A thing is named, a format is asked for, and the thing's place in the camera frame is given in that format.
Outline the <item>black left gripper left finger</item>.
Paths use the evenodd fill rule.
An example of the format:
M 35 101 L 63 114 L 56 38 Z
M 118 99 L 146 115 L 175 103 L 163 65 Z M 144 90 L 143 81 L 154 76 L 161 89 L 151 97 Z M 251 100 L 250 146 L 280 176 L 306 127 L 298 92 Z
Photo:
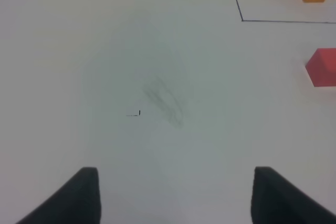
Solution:
M 19 223 L 100 223 L 99 173 L 83 167 Z

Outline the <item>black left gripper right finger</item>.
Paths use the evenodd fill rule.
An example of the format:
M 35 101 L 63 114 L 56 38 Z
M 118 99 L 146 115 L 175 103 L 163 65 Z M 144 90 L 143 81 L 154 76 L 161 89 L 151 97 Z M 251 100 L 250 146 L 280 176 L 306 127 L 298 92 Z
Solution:
M 253 224 L 335 224 L 335 214 L 271 167 L 254 170 L 250 213 Z

